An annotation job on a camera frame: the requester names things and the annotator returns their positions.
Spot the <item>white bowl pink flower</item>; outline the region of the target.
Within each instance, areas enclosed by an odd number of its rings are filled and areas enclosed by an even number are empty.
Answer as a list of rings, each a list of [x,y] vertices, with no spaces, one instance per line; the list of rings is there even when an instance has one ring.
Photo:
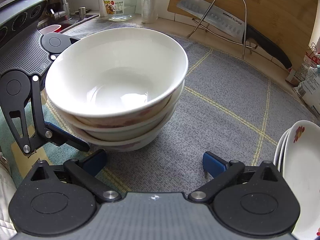
[[[109,29],[64,50],[48,70],[45,89],[53,105],[83,124],[123,127],[163,110],[188,67],[185,50],[168,35]]]

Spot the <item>teal happy everyday mat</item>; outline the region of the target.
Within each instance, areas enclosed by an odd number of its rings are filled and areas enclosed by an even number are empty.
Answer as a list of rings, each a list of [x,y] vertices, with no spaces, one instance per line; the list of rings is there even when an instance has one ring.
[[[76,136],[49,99],[42,105],[42,110],[45,121],[51,122],[58,126],[58,128]],[[30,102],[25,107],[25,118],[27,121],[28,134],[31,137],[35,133],[35,128]],[[81,152],[67,144],[58,147],[47,143],[42,148],[39,148],[33,155],[27,157],[15,141],[1,110],[1,150],[8,161],[11,169],[11,177],[16,187],[20,185],[23,178],[38,159],[46,160],[49,165],[62,165],[68,159],[76,158],[80,160],[100,148],[99,146],[90,145],[89,152]]]

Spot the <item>bamboo cutting board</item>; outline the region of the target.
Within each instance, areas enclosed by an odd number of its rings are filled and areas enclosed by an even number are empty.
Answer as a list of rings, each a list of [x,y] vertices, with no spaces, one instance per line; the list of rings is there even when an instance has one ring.
[[[170,0],[168,11],[188,16]],[[247,21],[277,44],[297,70],[309,47],[318,0],[205,0]]]

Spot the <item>white clipped food bags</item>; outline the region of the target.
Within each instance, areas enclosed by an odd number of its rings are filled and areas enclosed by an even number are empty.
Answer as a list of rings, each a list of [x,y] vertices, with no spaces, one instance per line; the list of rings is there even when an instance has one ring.
[[[291,68],[285,80],[293,85],[293,91],[319,119],[319,42],[311,43],[300,67],[297,70]]]

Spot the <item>stack of plastic cups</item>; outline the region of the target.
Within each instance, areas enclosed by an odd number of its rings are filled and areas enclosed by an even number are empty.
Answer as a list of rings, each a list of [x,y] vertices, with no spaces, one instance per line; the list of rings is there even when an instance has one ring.
[[[142,0],[142,22],[154,23],[158,18],[157,0]]]

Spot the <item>red white sink basin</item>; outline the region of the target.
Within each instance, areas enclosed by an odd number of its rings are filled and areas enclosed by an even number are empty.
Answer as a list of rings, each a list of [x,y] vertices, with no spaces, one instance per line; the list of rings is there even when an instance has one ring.
[[[44,27],[43,29],[40,30],[40,32],[45,35],[48,33],[58,33],[61,30],[61,25],[60,24],[53,24],[49,25],[47,27]]]

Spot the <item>grey checked cloth mat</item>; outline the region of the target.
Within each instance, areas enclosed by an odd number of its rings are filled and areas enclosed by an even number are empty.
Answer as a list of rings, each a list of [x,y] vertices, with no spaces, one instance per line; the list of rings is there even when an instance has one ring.
[[[246,165],[273,160],[278,140],[314,115],[246,62],[176,37],[189,59],[176,111],[157,138],[133,152],[109,152],[97,178],[125,193],[190,193],[210,180],[202,156],[210,151]]]

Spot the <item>white floral bowl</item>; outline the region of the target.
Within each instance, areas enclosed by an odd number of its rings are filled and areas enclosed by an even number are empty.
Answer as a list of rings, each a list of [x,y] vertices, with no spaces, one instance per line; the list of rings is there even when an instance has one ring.
[[[62,116],[69,127],[75,132],[73,129],[74,127],[84,131],[85,133],[89,134],[91,137],[103,141],[124,141],[130,140],[141,135],[148,133],[149,131],[155,129],[160,123],[167,122],[165,118],[172,115],[175,110],[176,104],[183,92],[184,89],[184,82],[176,89],[166,106],[155,116],[149,118],[148,120],[142,121],[140,123],[125,126],[125,127],[118,127],[118,128],[101,128],[101,127],[91,127],[89,125],[83,124],[80,122],[76,117],[71,114],[65,113],[62,110],[56,108],[56,111],[60,116]]]
[[[70,129],[77,135],[80,139],[84,139],[84,141],[89,142],[94,145],[104,146],[106,149],[116,152],[130,152],[135,151],[140,148],[145,147],[149,143],[151,143],[161,132],[164,125],[171,119],[174,111],[176,110],[176,106],[173,107],[172,111],[165,115],[164,119],[152,130],[148,131],[144,135],[139,137],[118,141],[118,142],[109,142],[103,141],[94,138],[93,136],[89,135],[84,130],[75,127],[74,125],[70,124]]]

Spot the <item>stained white fruit plate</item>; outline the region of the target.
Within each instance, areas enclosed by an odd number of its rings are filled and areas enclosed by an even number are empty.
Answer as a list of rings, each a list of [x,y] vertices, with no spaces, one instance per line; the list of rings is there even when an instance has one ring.
[[[319,239],[319,126],[306,120],[292,126],[281,171],[300,204],[293,235]]]

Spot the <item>chrome sink faucet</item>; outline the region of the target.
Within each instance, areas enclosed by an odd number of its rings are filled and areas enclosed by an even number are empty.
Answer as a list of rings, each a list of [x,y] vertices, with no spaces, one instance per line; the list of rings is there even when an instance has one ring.
[[[48,12],[50,17],[55,21],[70,20],[72,18],[67,0],[59,0],[51,3],[48,6]]]

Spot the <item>white quilted jacket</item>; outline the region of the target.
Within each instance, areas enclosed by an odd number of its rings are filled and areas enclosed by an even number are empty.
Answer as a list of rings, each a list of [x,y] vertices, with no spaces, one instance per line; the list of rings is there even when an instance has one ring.
[[[0,172],[0,234],[1,239],[11,239],[17,233],[9,216],[9,203],[16,192],[16,186],[11,177],[8,161],[2,152]]]

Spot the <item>glass jar with label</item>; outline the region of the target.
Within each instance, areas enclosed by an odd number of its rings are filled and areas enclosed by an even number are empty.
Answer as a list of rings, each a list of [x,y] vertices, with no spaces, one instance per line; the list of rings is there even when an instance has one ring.
[[[137,0],[103,0],[107,18],[111,21],[126,21],[133,18]]]

